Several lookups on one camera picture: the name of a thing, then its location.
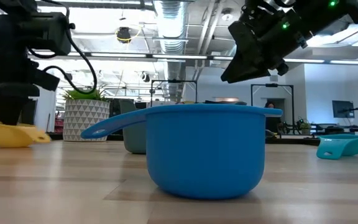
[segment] computer screen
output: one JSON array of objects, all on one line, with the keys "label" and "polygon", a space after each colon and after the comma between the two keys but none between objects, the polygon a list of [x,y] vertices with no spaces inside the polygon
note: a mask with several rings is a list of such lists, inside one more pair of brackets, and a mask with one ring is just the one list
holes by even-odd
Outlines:
[{"label": "computer screen", "polygon": [[347,111],[353,108],[351,101],[333,100],[334,118],[354,118],[354,111]]}]

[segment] yellow measuring cup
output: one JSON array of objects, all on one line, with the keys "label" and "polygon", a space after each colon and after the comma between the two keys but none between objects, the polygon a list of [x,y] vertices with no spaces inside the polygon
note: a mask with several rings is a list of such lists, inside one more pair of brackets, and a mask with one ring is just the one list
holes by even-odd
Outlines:
[{"label": "yellow measuring cup", "polygon": [[50,137],[29,124],[5,125],[0,122],[0,147],[27,147],[34,143],[48,143]]}]

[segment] table surface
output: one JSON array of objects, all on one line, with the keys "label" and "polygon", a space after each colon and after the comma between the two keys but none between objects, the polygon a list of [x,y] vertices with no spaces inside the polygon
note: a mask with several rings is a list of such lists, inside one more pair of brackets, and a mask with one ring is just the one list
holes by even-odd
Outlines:
[{"label": "table surface", "polygon": [[123,142],[0,149],[0,224],[358,224],[358,156],[321,160],[301,145],[266,151],[249,195],[202,202],[161,192],[145,156]]}]

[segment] potted plant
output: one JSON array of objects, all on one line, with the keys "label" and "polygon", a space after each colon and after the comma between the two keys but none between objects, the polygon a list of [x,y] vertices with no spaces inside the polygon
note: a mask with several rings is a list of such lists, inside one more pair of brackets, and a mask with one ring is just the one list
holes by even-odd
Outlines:
[{"label": "potted plant", "polygon": [[304,135],[310,135],[311,125],[310,125],[309,122],[301,123],[300,128],[301,128],[301,133],[302,133],[302,134],[304,134]]},{"label": "potted plant", "polygon": [[110,102],[103,96],[103,86],[91,94],[82,94],[76,90],[67,90],[65,119],[63,123],[64,141],[105,141],[107,137],[99,139],[83,139],[81,132],[86,128],[109,118]]}]

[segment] person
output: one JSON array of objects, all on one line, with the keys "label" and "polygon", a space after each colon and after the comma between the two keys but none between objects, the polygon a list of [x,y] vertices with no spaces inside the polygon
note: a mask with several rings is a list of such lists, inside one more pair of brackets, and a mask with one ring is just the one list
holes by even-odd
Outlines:
[{"label": "person", "polygon": [[[275,105],[273,102],[268,101],[265,104],[265,108],[275,108]],[[280,118],[273,118],[273,117],[267,117],[266,118],[266,129],[278,133],[278,127],[282,125]]]}]

